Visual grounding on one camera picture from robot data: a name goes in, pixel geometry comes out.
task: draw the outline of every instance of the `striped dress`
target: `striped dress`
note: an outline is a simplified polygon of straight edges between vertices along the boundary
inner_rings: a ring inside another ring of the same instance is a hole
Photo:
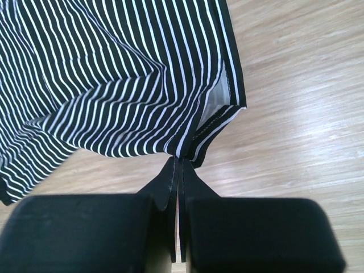
[[[79,148],[199,167],[246,107],[225,0],[0,0],[0,199]]]

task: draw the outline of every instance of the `wooden floor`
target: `wooden floor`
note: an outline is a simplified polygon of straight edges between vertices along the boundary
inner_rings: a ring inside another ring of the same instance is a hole
[[[362,0],[228,3],[248,110],[213,142],[198,174],[222,196],[316,200],[347,272],[364,272]],[[108,159],[80,150],[34,194],[135,192],[167,158]],[[13,208],[0,205],[0,226]]]

